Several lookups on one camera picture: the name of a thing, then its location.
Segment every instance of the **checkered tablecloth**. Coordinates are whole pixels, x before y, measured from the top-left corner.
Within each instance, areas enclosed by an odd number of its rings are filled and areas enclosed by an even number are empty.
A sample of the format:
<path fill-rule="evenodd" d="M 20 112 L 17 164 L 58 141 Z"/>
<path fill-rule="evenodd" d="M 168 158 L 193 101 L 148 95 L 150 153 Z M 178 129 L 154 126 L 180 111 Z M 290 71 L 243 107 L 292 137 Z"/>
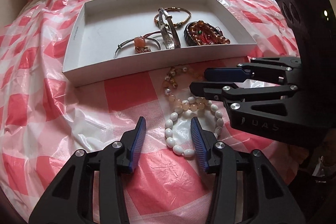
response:
<path fill-rule="evenodd" d="M 62 74 L 72 26 L 84 2 L 46 0 L 0 29 L 0 184 L 27 220 L 43 191 L 72 153 L 79 148 L 101 150 L 139 118 L 147 120 L 147 135 L 139 167 L 125 177 L 124 189 L 131 223 L 205 222 L 213 177 L 203 176 L 195 160 L 167 149 L 164 123 L 172 109 L 162 93 L 167 69 L 142 72 L 74 88 Z M 293 33 L 273 0 L 218 0 L 257 41 L 251 57 L 297 55 Z M 246 58 L 188 65 L 200 74 L 207 67 L 235 66 Z M 190 75 L 178 77 L 175 95 L 190 95 Z M 240 151 L 261 149 L 286 182 L 298 163 L 288 146 L 232 129 L 224 112 L 220 139 Z M 214 130 L 211 114 L 200 117 Z M 192 147 L 190 119 L 174 129 L 182 147 Z"/>

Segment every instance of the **bed sheet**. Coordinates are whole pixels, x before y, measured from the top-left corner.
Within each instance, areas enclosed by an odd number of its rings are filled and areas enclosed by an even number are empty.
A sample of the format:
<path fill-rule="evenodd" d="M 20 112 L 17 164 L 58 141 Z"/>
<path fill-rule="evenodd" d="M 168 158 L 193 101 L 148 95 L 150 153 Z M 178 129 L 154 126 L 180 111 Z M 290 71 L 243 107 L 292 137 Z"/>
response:
<path fill-rule="evenodd" d="M 196 161 L 167 149 L 164 123 L 172 109 L 162 92 L 167 69 L 142 72 L 74 88 L 62 74 L 72 26 L 89 0 L 37 0 L 13 24 L 0 29 L 0 185 L 25 220 L 43 191 L 77 149 L 103 149 L 147 120 L 139 167 L 124 177 L 124 194 L 131 223 L 205 222 L 213 176 L 205 176 Z M 251 57 L 297 56 L 292 31 L 274 0 L 218 0 L 257 42 Z M 207 67 L 235 66 L 248 58 L 188 65 L 200 74 Z M 189 76 L 177 78 L 175 95 L 190 95 Z M 283 179 L 295 176 L 300 150 L 225 126 L 220 140 L 239 151 L 260 149 Z M 214 130 L 211 115 L 200 114 L 204 129 Z M 190 119 L 179 119 L 181 146 L 192 148 Z M 94 198 L 97 198 L 95 187 Z M 98 221 L 97 202 L 94 203 Z"/>

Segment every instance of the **orange stone bead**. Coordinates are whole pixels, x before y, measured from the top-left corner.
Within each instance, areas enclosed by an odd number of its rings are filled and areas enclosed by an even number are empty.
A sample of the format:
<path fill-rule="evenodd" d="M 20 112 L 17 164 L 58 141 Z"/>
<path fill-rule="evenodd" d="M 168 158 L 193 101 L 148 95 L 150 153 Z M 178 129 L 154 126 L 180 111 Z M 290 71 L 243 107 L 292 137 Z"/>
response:
<path fill-rule="evenodd" d="M 146 41 L 143 37 L 136 37 L 134 39 L 134 46 L 136 47 L 146 47 Z"/>

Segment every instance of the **white bead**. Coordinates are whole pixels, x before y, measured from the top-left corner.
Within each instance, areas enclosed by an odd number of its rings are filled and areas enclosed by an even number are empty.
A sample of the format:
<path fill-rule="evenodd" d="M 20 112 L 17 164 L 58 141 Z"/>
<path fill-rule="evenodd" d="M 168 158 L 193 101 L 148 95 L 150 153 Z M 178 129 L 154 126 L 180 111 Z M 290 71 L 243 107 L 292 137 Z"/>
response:
<path fill-rule="evenodd" d="M 189 97 L 188 102 L 189 102 L 189 104 L 194 104 L 194 103 L 196 103 L 196 98 L 195 97 Z"/>
<path fill-rule="evenodd" d="M 183 156 L 185 158 L 191 158 L 194 155 L 195 155 L 195 150 L 193 150 L 193 149 L 186 149 L 186 150 L 183 151 Z"/>
<path fill-rule="evenodd" d="M 216 126 L 223 127 L 224 126 L 224 120 L 223 119 L 218 119 L 217 122 L 216 122 Z"/>
<path fill-rule="evenodd" d="M 219 119 L 219 118 L 223 118 L 223 113 L 221 112 L 221 111 L 216 111 L 215 112 L 215 117 L 217 118 L 217 119 Z"/>
<path fill-rule="evenodd" d="M 170 128 L 167 128 L 165 130 L 165 137 L 166 138 L 172 138 L 173 137 L 173 131 Z"/>
<path fill-rule="evenodd" d="M 183 148 L 181 146 L 179 146 L 179 145 L 174 145 L 173 152 L 176 155 L 182 155 L 183 154 Z"/>
<path fill-rule="evenodd" d="M 211 109 L 212 112 L 216 112 L 216 111 L 218 110 L 218 106 L 216 106 L 216 105 L 211 105 L 211 106 L 210 106 L 210 109 Z"/>
<path fill-rule="evenodd" d="M 172 129 L 172 127 L 173 127 L 173 121 L 172 120 L 166 120 L 165 128 Z"/>
<path fill-rule="evenodd" d="M 171 90 L 170 90 L 170 89 L 165 89 L 165 94 L 166 94 L 167 96 L 169 96 L 169 95 L 171 94 Z"/>
<path fill-rule="evenodd" d="M 177 114 L 181 114 L 183 112 L 183 108 L 181 106 L 178 106 L 178 107 L 175 107 L 174 111 L 177 113 Z"/>
<path fill-rule="evenodd" d="M 170 114 L 170 119 L 175 122 L 177 120 L 177 118 L 179 117 L 179 114 L 177 114 L 176 112 L 173 112 L 172 114 Z"/>
<path fill-rule="evenodd" d="M 176 145 L 175 140 L 172 137 L 167 138 L 166 144 L 169 148 L 173 148 Z"/>
<path fill-rule="evenodd" d="M 222 128 L 221 127 L 216 127 L 215 133 L 219 136 L 222 133 Z"/>

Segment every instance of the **bed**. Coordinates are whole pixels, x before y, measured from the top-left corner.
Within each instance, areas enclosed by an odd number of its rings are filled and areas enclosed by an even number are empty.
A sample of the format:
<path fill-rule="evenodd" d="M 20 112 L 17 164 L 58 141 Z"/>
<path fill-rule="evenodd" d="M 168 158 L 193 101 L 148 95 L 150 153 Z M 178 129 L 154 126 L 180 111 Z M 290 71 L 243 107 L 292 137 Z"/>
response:
<path fill-rule="evenodd" d="M 164 122 L 171 109 L 161 83 L 167 69 L 80 88 L 62 74 L 69 35 L 86 1 L 33 0 L 13 24 L 0 29 L 0 186 L 22 217 L 17 223 L 28 221 L 39 197 L 75 150 L 103 149 L 133 129 L 139 116 L 147 118 L 147 136 L 139 168 L 124 181 L 130 221 L 204 223 L 213 177 L 204 177 L 195 160 L 186 161 L 165 145 Z M 294 35 L 274 0 L 218 1 L 253 36 L 257 47 L 249 57 L 189 64 L 190 70 L 202 74 L 208 67 L 235 66 L 250 57 L 298 56 Z M 176 95 L 188 97 L 191 81 L 182 79 Z M 145 91 L 142 96 L 139 89 Z M 239 151 L 262 150 L 289 184 L 307 152 L 231 128 L 223 105 L 216 105 L 225 121 L 219 139 Z M 213 130 L 209 119 L 200 120 L 205 129 Z M 177 129 L 188 128 L 188 123 L 188 119 L 180 121 Z M 181 146 L 192 148 L 188 133 Z M 4 208 L 4 217 L 9 217 L 10 210 Z M 98 222 L 97 204 L 94 215 Z"/>

